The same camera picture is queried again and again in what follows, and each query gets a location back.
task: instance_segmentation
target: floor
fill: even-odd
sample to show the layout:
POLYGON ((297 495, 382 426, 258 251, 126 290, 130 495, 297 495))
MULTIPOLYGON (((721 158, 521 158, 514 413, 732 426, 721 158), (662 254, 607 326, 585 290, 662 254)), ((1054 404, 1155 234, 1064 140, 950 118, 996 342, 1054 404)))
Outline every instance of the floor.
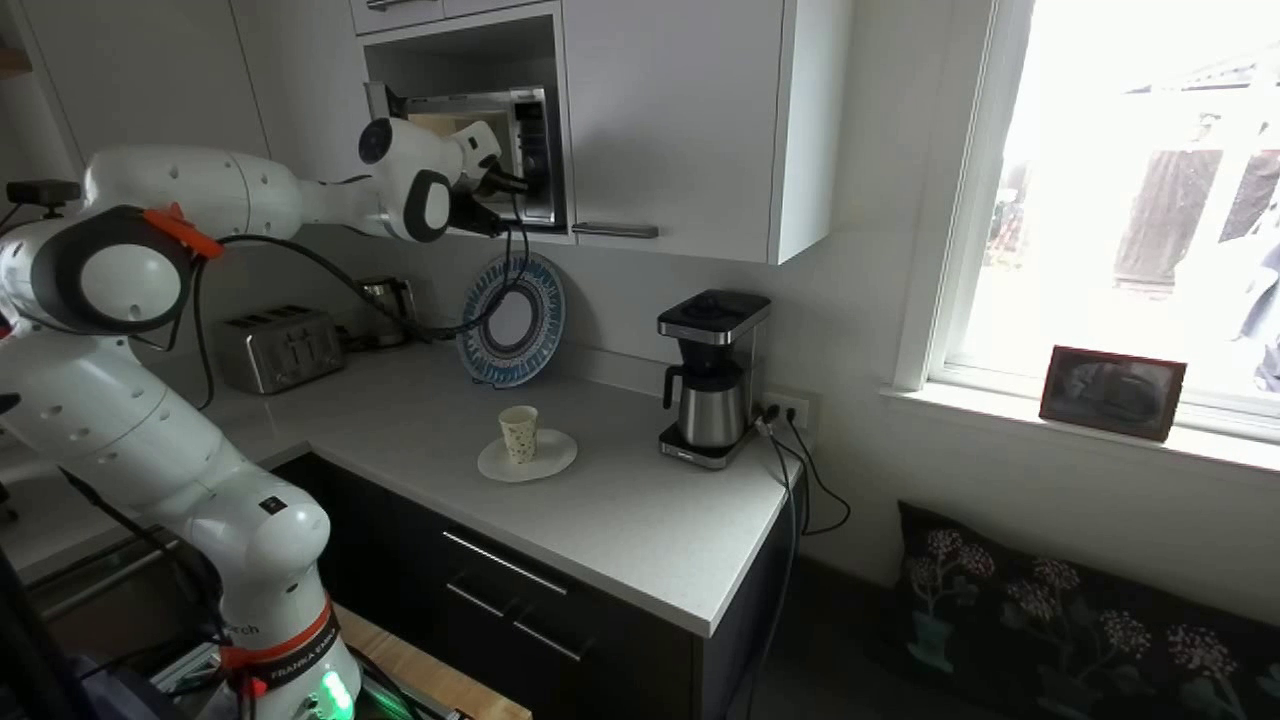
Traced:
POLYGON ((746 720, 1005 720, 867 657, 881 596, 795 559, 768 669, 746 720))

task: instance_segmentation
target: window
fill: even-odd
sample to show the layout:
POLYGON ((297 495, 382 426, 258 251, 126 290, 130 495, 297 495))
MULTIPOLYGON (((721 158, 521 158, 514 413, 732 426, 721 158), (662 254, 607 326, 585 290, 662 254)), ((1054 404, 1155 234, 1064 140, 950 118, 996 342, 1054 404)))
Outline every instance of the window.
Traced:
POLYGON ((986 191, 953 211, 967 314, 932 374, 1042 393, 1050 348, 1083 342, 1187 358, 1192 404, 1276 414, 1276 0, 1007 0, 991 33, 986 191))

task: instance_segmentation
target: toaster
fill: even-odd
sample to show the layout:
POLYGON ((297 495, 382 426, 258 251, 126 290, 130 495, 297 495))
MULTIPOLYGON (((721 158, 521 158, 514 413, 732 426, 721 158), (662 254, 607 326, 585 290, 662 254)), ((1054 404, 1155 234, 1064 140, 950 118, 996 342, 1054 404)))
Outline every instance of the toaster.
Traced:
POLYGON ((344 342, 323 313, 281 303, 221 322, 221 369, 228 384, 272 397, 340 370, 344 342))

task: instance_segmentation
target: cup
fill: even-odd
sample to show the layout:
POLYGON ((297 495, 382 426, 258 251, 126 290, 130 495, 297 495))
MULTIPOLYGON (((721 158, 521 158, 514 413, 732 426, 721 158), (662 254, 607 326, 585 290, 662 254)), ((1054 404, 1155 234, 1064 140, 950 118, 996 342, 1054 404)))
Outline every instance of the cup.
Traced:
POLYGON ((514 404, 497 414, 508 447, 508 464, 528 464, 537 456, 537 408, 514 404))

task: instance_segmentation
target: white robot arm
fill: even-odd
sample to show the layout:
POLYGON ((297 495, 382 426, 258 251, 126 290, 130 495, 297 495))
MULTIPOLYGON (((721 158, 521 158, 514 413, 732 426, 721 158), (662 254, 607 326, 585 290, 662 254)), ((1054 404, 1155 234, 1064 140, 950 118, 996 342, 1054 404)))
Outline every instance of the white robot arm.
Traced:
POLYGON ((431 239, 454 195, 485 179, 485 124, 431 135, 375 118, 360 135, 370 179, 308 185, 258 156, 193 149, 105 152, 72 218, 0 234, 0 424, 136 520, 157 520, 221 572, 233 699, 265 720, 344 714, 360 669, 336 635, 315 572, 323 508, 246 461, 224 433, 130 352, 131 330, 180 313, 210 234, 351 223, 431 239))

